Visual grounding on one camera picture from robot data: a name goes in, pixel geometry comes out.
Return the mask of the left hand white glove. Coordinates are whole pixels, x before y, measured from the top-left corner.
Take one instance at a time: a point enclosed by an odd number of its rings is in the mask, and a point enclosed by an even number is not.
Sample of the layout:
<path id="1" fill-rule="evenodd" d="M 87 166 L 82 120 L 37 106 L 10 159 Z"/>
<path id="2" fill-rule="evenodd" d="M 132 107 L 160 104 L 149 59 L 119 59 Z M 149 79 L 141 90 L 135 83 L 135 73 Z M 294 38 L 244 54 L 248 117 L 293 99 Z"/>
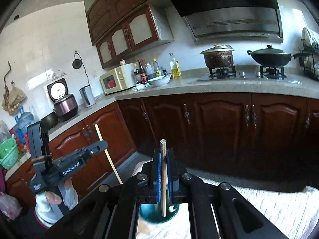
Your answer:
<path id="1" fill-rule="evenodd" d="M 35 196 L 35 216 L 44 227 L 50 228 L 62 218 L 60 214 L 55 212 L 53 206 L 59 206 L 63 203 L 68 210 L 72 210 L 78 204 L 78 194 L 72 185 L 71 178 L 64 181 L 64 190 L 64 196 L 48 191 Z"/>

